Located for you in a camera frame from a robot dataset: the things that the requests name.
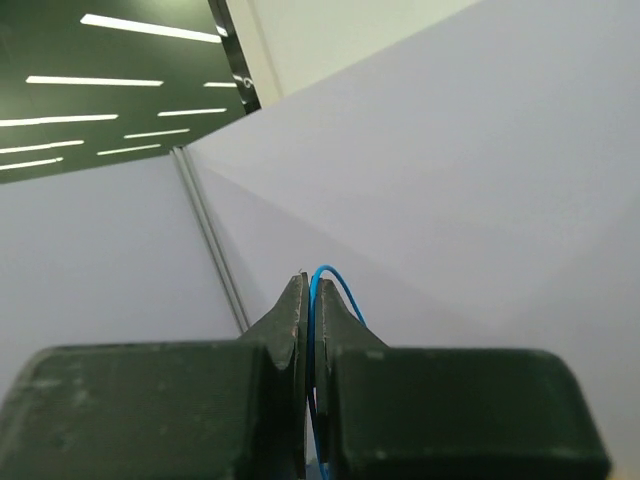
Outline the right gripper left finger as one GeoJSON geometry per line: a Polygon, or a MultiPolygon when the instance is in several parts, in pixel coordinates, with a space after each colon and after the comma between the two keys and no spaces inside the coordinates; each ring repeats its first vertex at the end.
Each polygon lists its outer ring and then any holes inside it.
{"type": "Polygon", "coordinates": [[[302,479],[308,277],[239,338],[57,346],[1,405],[5,479],[302,479]]]}

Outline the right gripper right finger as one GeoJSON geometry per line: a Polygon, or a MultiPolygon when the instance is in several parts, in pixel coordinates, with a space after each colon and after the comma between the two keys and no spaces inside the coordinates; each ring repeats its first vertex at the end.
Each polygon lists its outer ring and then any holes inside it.
{"type": "Polygon", "coordinates": [[[539,349],[386,345],[315,287],[315,436],[333,479],[605,479],[580,385],[539,349]]]}

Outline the aluminium frame post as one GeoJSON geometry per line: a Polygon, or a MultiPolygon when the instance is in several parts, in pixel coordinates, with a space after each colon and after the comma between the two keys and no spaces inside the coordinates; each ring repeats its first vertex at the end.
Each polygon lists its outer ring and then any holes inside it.
{"type": "Polygon", "coordinates": [[[185,146],[173,147],[171,155],[219,277],[233,319],[240,333],[243,334],[250,327],[249,317],[225,255],[219,229],[217,228],[213,211],[208,204],[208,198],[195,163],[185,146]]]}

